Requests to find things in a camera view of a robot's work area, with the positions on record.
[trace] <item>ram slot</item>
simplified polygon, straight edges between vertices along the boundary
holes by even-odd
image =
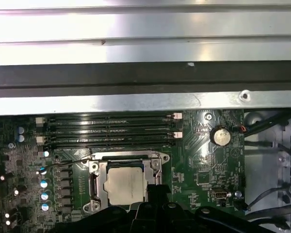
[[[55,128],[49,131],[51,135],[62,135],[62,134],[93,134],[93,133],[139,133],[139,132],[155,132],[155,131],[172,131],[171,127],[168,126],[138,126],[138,127],[124,127],[124,128],[110,128],[110,127],[74,127],[74,128]]]
[[[65,138],[87,138],[87,137],[126,137],[126,136],[166,136],[173,134],[171,131],[145,131],[145,132],[116,132],[116,133],[83,133],[83,134],[55,134],[51,139],[65,139]]]
[[[121,137],[71,137],[65,139],[51,138],[48,143],[50,144],[65,144],[65,143],[92,143],[92,142],[139,142],[146,140],[167,140],[173,139],[172,135],[159,135],[159,136],[121,136]]]
[[[141,115],[93,115],[93,114],[68,114],[68,115],[56,115],[49,117],[47,122],[65,121],[65,120],[152,120],[171,118],[173,114],[141,114]]]
[[[66,143],[66,144],[51,144],[53,150],[56,149],[78,149],[78,148],[100,148],[100,149],[112,149],[112,148],[160,148],[173,146],[173,141],[139,141],[139,142],[99,142],[99,143]]]

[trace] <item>capacitor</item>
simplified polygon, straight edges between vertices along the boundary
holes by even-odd
[[[25,137],[23,135],[19,135],[17,140],[18,140],[18,142],[23,142],[23,141],[25,141]]]
[[[10,157],[7,154],[3,154],[0,156],[1,161],[9,161]]]
[[[10,210],[9,212],[7,212],[4,216],[6,218],[9,218],[11,216],[13,216],[14,214],[16,214],[18,212],[17,208],[13,208],[12,210]]]
[[[47,193],[42,193],[41,194],[41,199],[42,200],[47,200],[47,199],[49,199],[49,195]]]
[[[17,131],[18,131],[19,134],[25,133],[25,129],[23,127],[21,127],[21,126],[19,126],[19,128],[17,129]]]
[[[6,180],[12,178],[13,176],[14,176],[13,173],[12,172],[9,172],[9,173],[6,173],[4,175],[1,175],[0,176],[0,180],[6,181]]]
[[[43,156],[44,157],[49,157],[49,152],[48,151],[43,152]]]
[[[231,141],[231,133],[224,126],[216,126],[210,132],[210,141],[218,146],[227,146]]]
[[[10,149],[13,149],[13,148],[15,148],[15,147],[16,147],[16,145],[15,145],[14,142],[10,142],[10,143],[8,144],[8,148],[10,148]]]
[[[41,175],[45,175],[47,173],[46,169],[44,167],[40,168],[40,171],[45,170],[44,172],[41,172]]]
[[[40,182],[40,186],[41,186],[42,188],[46,188],[46,187],[48,186],[48,182],[47,182],[46,180],[41,180],[41,182]]]
[[[43,204],[41,205],[41,209],[42,209],[43,211],[48,211],[48,210],[49,210],[49,205],[46,204],[46,203],[43,203]]]
[[[17,215],[12,215],[6,220],[5,224],[10,226],[16,220],[17,220]]]
[[[14,195],[17,196],[20,193],[25,192],[26,190],[27,190],[27,186],[20,184],[14,189]]]

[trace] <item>metal panel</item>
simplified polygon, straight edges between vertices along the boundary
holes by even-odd
[[[0,65],[240,60],[291,60],[291,0],[0,1]]]
[[[291,107],[291,91],[0,98],[0,115]]]

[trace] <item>screw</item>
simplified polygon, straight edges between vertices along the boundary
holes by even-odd
[[[95,204],[94,205],[94,208],[95,208],[95,210],[99,210],[99,205],[98,204]]]
[[[174,203],[170,203],[170,204],[168,204],[168,207],[171,208],[171,209],[173,209],[173,208],[176,208],[177,206]]]
[[[201,211],[204,214],[210,214],[210,210],[209,209],[202,209]]]
[[[153,166],[158,166],[159,162],[157,162],[156,160],[153,162]]]
[[[93,171],[97,171],[98,170],[98,165],[97,164],[93,164],[92,168],[93,168]]]
[[[211,119],[212,119],[212,114],[211,114],[211,113],[207,113],[207,114],[205,115],[205,119],[206,119],[206,120],[211,120]]]
[[[239,94],[239,99],[244,102],[250,101],[250,91],[244,90]]]

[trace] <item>silver metal surface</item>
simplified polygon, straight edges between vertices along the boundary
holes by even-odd
[[[291,60],[291,0],[0,1],[0,65],[238,60]]]
[[[83,210],[90,214],[107,208],[109,203],[130,205],[146,201],[147,185],[162,183],[162,164],[170,159],[167,154],[149,150],[99,152],[85,158],[89,157],[91,160],[84,165],[89,167],[90,196],[96,199],[91,199],[83,206]],[[125,162],[125,165],[107,170],[116,162]],[[138,163],[143,170],[141,167],[129,167],[129,163]]]
[[[0,0],[0,10],[9,9],[39,9],[39,8],[78,8],[78,7],[105,7],[105,6],[194,6],[194,5],[290,5],[291,0],[44,0],[44,1],[30,1],[23,0],[22,2],[15,2],[13,0]]]
[[[250,122],[255,119],[266,119],[273,116],[276,112],[261,111],[253,114],[247,114],[244,118],[245,122]],[[259,134],[252,135],[246,140],[248,141],[270,141],[275,143],[282,143],[289,147],[287,140],[290,136],[287,134],[291,132],[290,126],[285,128],[276,125],[270,129],[263,131]],[[285,162],[280,162],[279,158],[284,157]],[[272,148],[257,148],[245,147],[245,175],[246,175],[246,189],[245,201],[251,203],[262,192],[282,185],[283,182],[290,183],[290,157],[282,152],[278,152]],[[286,205],[281,199],[282,193],[275,192],[260,200],[256,205],[251,208],[250,212],[274,208]],[[272,224],[262,225],[274,232],[280,230]]]
[[[291,91],[252,91],[248,102],[241,101],[239,94],[201,92],[0,98],[0,115],[291,107]]]

